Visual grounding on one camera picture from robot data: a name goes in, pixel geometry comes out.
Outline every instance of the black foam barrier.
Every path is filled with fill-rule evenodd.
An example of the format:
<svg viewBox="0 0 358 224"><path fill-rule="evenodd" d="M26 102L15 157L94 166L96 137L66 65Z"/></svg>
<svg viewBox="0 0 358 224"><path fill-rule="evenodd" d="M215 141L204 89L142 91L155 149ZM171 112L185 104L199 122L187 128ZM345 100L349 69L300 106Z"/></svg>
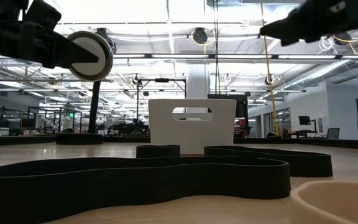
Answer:
<svg viewBox="0 0 358 224"><path fill-rule="evenodd" d="M242 146L210 146L204 148L204 155L258 157L285 161L290 164L290 175L292 177L333 176L331 156L317 152L260 149Z"/></svg>
<svg viewBox="0 0 358 224"><path fill-rule="evenodd" d="M180 156L180 146L137 146L136 158L155 158L155 157L173 157Z"/></svg>
<svg viewBox="0 0 358 224"><path fill-rule="evenodd" d="M161 203L193 195L278 199L290 194L287 162L216 156L213 151L209 155L89 157L1 166L0 223L49 222L97 208Z"/></svg>
<svg viewBox="0 0 358 224"><path fill-rule="evenodd" d="M103 135L90 133L57 133L56 144L94 145L103 144Z"/></svg>

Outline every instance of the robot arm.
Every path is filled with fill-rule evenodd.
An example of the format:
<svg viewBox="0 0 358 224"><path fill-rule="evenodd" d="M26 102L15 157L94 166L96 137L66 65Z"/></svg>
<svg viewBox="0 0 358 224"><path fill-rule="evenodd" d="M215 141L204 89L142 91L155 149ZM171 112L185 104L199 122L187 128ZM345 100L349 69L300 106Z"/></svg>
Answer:
<svg viewBox="0 0 358 224"><path fill-rule="evenodd" d="M358 0L307 0L287 18L263 26L260 34L280 39L282 46L287 46L352 29L358 29Z"/></svg>
<svg viewBox="0 0 358 224"><path fill-rule="evenodd" d="M99 58L53 31L61 14L42 0L0 0L0 55L69 68L72 63L96 63Z"/></svg>

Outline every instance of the computer monitor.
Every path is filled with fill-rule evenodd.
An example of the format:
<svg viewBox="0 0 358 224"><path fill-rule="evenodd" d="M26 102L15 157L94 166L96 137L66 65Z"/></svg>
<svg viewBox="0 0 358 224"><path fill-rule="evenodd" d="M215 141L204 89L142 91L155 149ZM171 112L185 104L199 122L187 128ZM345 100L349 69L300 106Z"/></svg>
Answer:
<svg viewBox="0 0 358 224"><path fill-rule="evenodd" d="M299 116L299 124L300 125L310 125L310 117L309 116Z"/></svg>

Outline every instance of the white wheel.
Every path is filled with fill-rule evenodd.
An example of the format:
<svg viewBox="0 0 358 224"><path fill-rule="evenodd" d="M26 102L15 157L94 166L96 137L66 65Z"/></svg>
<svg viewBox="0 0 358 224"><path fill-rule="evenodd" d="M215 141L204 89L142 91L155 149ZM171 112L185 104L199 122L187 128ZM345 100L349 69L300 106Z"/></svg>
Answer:
<svg viewBox="0 0 358 224"><path fill-rule="evenodd" d="M70 71L79 79L96 82L110 74L112 50L107 41L98 34L79 31L70 34L67 39L78 44L99 58L96 63L73 63Z"/></svg>

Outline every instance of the white bin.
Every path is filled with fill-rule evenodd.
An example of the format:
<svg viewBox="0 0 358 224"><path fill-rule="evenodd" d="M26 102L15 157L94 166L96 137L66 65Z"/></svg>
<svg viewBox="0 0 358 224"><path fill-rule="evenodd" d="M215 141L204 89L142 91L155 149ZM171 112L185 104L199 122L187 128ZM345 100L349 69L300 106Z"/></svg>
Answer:
<svg viewBox="0 0 358 224"><path fill-rule="evenodd" d="M178 120L172 113L177 107L210 108L213 113ZM182 154L203 154L205 146L231 146L235 116L235 100L149 100L151 144L177 144Z"/></svg>

